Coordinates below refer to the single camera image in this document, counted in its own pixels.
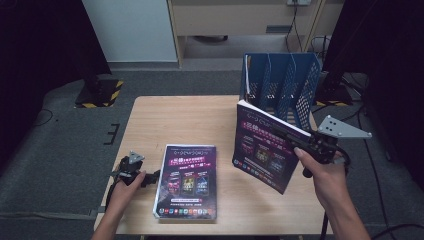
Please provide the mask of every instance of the magazine rack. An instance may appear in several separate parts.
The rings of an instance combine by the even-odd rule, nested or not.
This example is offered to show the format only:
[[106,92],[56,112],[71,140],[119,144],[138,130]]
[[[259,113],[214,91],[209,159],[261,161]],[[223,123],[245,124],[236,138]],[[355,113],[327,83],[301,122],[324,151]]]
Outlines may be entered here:
[[313,53],[246,53],[240,99],[304,130],[321,66]]

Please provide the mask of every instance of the gray carpet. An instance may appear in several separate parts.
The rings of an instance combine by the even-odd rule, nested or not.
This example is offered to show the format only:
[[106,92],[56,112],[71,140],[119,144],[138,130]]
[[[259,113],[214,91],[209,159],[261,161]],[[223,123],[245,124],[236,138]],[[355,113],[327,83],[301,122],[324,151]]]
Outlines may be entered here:
[[[74,101],[83,86],[76,81],[51,91],[44,109],[28,132],[7,171],[0,178],[0,212],[47,212],[88,216],[97,209],[106,189],[132,104],[143,95],[233,95],[239,93],[240,71],[139,71],[114,72],[124,84],[109,108],[78,109]],[[330,114],[338,119],[354,114],[361,103],[327,107],[317,111],[317,123]],[[361,116],[362,127],[373,132],[369,119]],[[358,126],[356,118],[347,121]],[[119,124],[112,145],[108,132]],[[381,185],[390,226],[424,224],[424,193],[411,181],[400,163],[385,159],[383,146],[374,134],[367,141]],[[386,228],[372,163],[362,140],[341,140],[350,154],[352,168],[349,190],[371,235]],[[94,220],[0,218],[0,239],[89,239]],[[424,230],[403,228],[397,239],[421,239]],[[117,239],[139,239],[118,236]],[[298,239],[284,236],[282,239]],[[303,239],[317,239],[304,236]],[[379,239],[393,239],[385,235]]]

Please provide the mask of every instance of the dark blue book cover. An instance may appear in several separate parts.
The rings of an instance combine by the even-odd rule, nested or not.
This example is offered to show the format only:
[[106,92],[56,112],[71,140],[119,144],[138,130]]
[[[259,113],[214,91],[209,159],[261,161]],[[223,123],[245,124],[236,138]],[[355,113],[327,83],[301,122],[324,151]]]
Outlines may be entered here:
[[283,194],[299,159],[293,149],[274,134],[274,125],[284,128],[300,140],[309,140],[308,132],[240,100],[237,104],[237,128],[232,161],[236,168]]
[[153,214],[159,219],[216,219],[216,147],[167,145]]

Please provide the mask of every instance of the table top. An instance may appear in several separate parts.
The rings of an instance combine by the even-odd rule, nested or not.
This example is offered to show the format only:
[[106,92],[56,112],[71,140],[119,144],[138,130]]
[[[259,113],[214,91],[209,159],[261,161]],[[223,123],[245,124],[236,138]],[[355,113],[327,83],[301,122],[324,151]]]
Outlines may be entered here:
[[[324,210],[315,196],[312,179],[303,177],[300,163],[284,195],[233,166],[238,99],[233,95],[143,96],[136,99],[113,168],[130,150],[144,155],[142,170],[153,173],[161,168],[166,144],[215,145],[218,214],[214,222],[158,220],[152,214],[157,184],[149,185],[134,196],[121,219],[118,234],[321,233]],[[95,228],[102,216],[98,214]]]

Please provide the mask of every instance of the person's right hand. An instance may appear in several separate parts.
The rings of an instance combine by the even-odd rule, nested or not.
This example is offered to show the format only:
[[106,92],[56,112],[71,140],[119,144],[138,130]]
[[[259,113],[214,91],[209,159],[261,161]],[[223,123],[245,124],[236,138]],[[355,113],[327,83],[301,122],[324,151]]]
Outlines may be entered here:
[[344,164],[321,164],[300,148],[295,148],[294,152],[303,166],[312,172],[315,193],[326,211],[344,201],[350,201]]

